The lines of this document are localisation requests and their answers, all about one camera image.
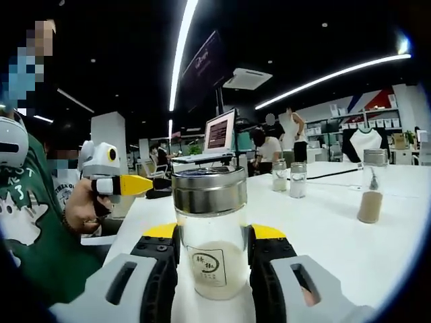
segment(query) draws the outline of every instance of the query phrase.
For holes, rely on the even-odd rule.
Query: metal jar lid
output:
[[[279,159],[272,163],[272,170],[285,170],[286,169],[286,162],[284,159]]]
[[[290,173],[307,173],[306,163],[291,163]]]
[[[388,164],[388,154],[386,149],[365,149],[364,164],[374,166],[385,166]]]
[[[172,175],[175,207],[186,213],[220,213],[247,202],[246,172],[232,166],[185,170]]]

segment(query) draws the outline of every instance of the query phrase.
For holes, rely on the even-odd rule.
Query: cable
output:
[[[338,173],[320,175],[320,176],[315,176],[315,177],[307,177],[307,180],[317,180],[318,178],[324,178],[324,177],[330,177],[330,176],[335,176],[335,175],[347,174],[347,173],[357,172],[358,170],[359,169],[356,168],[355,170],[344,170],[344,171],[338,172]]]

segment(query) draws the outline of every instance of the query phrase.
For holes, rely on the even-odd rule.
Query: green t-shirt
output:
[[[31,135],[21,168],[0,168],[0,224],[15,263],[47,306],[68,303],[101,267],[61,223],[42,145]]]

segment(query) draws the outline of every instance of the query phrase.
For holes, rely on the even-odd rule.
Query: black ceiling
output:
[[[70,119],[79,140],[87,138],[92,116],[112,111],[126,118],[129,143],[167,136],[169,118],[174,119],[174,131],[204,127],[215,113],[214,94],[190,114],[180,101],[174,113],[168,112],[185,4],[185,0],[66,1],[56,20],[53,60],[46,60],[45,90],[40,95],[36,91],[38,114]],[[219,31],[233,66],[273,75],[255,91],[223,89],[225,104],[250,109],[344,67],[395,55],[399,39],[389,8],[379,1],[200,0],[182,70],[214,30]],[[344,75],[264,108],[259,115],[414,83],[413,64],[414,59],[405,60]]]

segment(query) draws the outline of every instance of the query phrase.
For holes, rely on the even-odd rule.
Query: glass jar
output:
[[[307,182],[306,163],[292,163],[290,166],[290,191],[289,195],[295,199],[305,196]]]
[[[208,299],[234,297],[246,284],[248,273],[244,168],[175,173],[172,195],[196,292]]]
[[[364,223],[378,221],[383,200],[383,176],[388,166],[386,149],[365,149],[362,171],[362,200],[358,219]]]
[[[280,159],[272,163],[272,190],[283,192],[288,189],[286,162]]]

